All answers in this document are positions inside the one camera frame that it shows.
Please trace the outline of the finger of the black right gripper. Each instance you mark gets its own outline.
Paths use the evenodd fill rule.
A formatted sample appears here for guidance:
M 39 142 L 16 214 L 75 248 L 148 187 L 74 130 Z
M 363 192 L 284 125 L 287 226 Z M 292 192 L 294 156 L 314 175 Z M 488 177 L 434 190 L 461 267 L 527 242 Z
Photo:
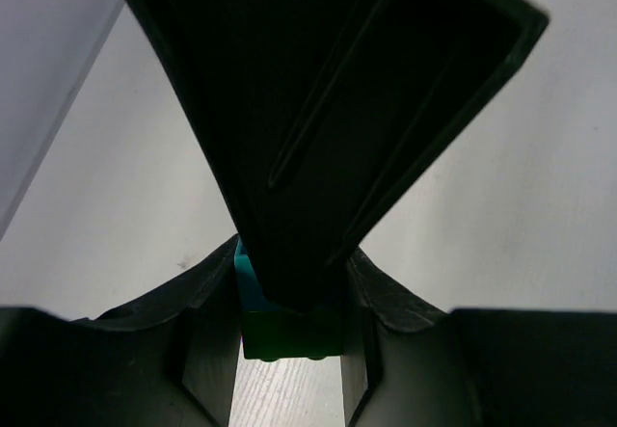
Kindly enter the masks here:
M 125 0 L 267 299 L 304 312 L 521 68 L 530 0 Z

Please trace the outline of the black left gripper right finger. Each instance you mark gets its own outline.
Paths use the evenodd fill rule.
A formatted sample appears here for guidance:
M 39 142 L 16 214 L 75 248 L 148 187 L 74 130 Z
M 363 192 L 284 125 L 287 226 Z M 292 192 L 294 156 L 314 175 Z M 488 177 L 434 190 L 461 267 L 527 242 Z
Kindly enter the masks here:
M 616 317 L 443 312 L 362 251 L 345 266 L 342 392 L 349 426 L 612 426 Z

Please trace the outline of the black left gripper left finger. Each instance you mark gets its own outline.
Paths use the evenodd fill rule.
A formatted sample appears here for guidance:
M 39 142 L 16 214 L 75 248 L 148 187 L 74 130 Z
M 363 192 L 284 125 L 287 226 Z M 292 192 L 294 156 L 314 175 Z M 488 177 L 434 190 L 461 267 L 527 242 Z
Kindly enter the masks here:
M 240 344 L 230 238 L 95 319 L 1 310 L 5 426 L 225 426 Z

